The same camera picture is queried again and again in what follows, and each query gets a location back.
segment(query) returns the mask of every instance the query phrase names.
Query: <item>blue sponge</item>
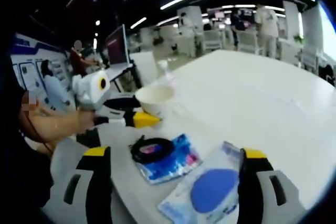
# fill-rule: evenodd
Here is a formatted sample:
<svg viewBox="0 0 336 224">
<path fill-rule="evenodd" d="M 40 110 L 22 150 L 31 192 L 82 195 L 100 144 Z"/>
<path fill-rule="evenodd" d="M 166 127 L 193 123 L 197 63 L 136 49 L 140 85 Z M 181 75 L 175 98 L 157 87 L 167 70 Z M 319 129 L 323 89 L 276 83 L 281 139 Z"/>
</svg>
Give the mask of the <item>blue sponge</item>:
<svg viewBox="0 0 336 224">
<path fill-rule="evenodd" d="M 215 210 L 234 188 L 237 177 L 231 169 L 211 169 L 202 174 L 190 192 L 194 209 L 201 214 Z"/>
</svg>

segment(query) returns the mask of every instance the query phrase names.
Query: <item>human hand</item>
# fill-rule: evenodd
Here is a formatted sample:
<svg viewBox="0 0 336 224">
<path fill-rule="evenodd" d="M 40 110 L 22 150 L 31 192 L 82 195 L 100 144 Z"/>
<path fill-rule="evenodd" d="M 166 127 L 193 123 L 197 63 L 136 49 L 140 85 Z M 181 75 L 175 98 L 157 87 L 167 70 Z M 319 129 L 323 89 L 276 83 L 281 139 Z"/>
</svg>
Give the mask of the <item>human hand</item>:
<svg viewBox="0 0 336 224">
<path fill-rule="evenodd" d="M 83 134 L 86 130 L 93 127 L 94 122 L 94 111 L 86 111 L 82 108 L 78 108 L 77 110 L 77 118 L 78 118 L 78 127 L 79 133 Z"/>
</svg>

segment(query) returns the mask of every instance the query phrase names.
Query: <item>black ceiling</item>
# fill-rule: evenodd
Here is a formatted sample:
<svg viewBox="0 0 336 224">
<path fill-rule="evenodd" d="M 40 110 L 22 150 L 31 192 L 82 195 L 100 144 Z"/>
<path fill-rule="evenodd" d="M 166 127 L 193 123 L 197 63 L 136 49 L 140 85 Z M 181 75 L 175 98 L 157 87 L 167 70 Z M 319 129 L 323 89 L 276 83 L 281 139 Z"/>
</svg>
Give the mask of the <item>black ceiling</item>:
<svg viewBox="0 0 336 224">
<path fill-rule="evenodd" d="M 99 40 L 110 34 L 116 25 L 125 24 L 129 29 L 142 17 L 147 20 L 136 29 L 155 25 L 158 22 L 176 15 L 176 10 L 186 5 L 199 5 L 203 12 L 207 8 L 231 4 L 264 3 L 282 7 L 282 0 L 186 0 L 165 10 L 160 6 L 171 0 L 34 0 L 29 1 L 30 17 L 21 23 L 19 31 L 41 40 L 57 40 L 70 46 L 80 39 L 85 42 L 93 40 L 99 34 Z M 299 9 L 313 4 L 309 0 L 299 0 Z M 99 27 L 95 21 L 100 20 Z"/>
</svg>

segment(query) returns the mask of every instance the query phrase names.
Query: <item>person in white shirt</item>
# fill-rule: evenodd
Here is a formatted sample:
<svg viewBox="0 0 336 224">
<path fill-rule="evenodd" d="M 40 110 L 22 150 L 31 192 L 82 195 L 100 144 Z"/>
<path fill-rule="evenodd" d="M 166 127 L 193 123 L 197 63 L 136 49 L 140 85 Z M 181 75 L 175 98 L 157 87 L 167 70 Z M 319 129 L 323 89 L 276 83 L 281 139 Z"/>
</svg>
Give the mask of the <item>person in white shirt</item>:
<svg viewBox="0 0 336 224">
<path fill-rule="evenodd" d="M 274 10 L 266 9 L 264 5 L 257 5 L 256 23 L 259 43 L 265 50 L 266 56 L 276 57 L 276 44 L 279 37 L 278 17 Z"/>
<path fill-rule="evenodd" d="M 60 113 L 67 113 L 70 111 L 68 93 L 62 86 L 60 80 L 54 76 L 49 60 L 44 60 L 42 62 L 41 73 L 44 78 L 49 104 Z"/>
<path fill-rule="evenodd" d="M 181 13 L 179 22 L 180 32 L 182 36 L 187 38 L 188 51 L 190 52 L 190 57 L 196 57 L 195 48 L 195 25 L 186 15 L 186 13 Z"/>
</svg>

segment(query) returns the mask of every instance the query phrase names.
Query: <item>white table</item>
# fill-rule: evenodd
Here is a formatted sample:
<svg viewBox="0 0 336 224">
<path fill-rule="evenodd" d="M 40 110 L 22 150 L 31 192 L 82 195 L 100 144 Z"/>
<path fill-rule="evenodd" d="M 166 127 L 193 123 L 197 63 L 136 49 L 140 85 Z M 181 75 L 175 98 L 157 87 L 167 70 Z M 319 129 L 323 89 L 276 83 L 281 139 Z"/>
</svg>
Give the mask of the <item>white table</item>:
<svg viewBox="0 0 336 224">
<path fill-rule="evenodd" d="M 298 187 L 310 208 L 324 192 L 336 164 L 336 92 L 317 76 L 277 60 L 218 50 L 174 71 L 182 115 L 160 134 L 183 131 L 204 157 L 226 140 L 267 154 Z M 127 145 L 150 129 L 99 129 L 112 146 L 112 180 L 138 223 L 169 223 L 156 209 L 179 180 L 150 186 L 140 176 Z"/>
</svg>

